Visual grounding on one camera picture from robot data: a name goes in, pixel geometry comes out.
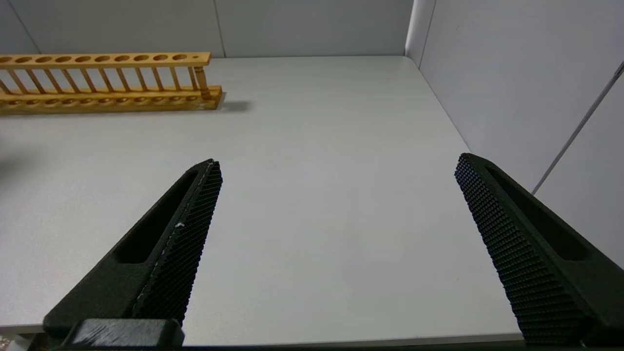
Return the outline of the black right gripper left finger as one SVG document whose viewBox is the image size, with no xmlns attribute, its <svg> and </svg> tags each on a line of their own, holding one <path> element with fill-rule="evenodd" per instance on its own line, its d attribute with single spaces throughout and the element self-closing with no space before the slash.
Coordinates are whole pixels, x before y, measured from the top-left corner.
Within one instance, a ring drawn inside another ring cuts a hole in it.
<svg viewBox="0 0 624 351">
<path fill-rule="evenodd" d="M 223 178 L 220 163 L 188 169 L 44 317 L 52 337 L 88 318 L 183 322 Z"/>
</svg>

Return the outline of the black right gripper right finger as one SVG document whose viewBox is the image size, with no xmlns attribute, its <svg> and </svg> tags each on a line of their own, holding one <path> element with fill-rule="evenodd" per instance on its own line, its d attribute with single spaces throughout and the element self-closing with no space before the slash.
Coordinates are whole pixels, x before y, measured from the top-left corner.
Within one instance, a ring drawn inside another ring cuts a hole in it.
<svg viewBox="0 0 624 351">
<path fill-rule="evenodd" d="M 624 272 L 498 166 L 460 155 L 455 180 L 528 345 L 621 345 Z"/>
</svg>

